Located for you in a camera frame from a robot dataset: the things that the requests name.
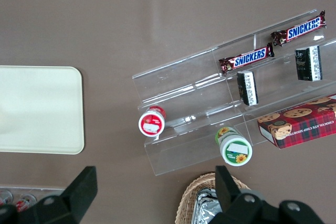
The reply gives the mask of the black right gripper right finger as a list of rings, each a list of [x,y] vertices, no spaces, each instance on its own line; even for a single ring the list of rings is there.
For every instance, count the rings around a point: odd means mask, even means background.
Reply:
[[[210,223],[324,223],[303,202],[284,200],[274,207],[251,190],[242,192],[226,166],[216,166],[215,189],[222,212]]]

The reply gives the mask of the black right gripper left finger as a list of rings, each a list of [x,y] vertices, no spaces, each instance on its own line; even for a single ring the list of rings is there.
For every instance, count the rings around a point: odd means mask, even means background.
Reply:
[[[60,195],[41,199],[18,214],[18,223],[80,223],[98,192],[97,171],[85,167]]]

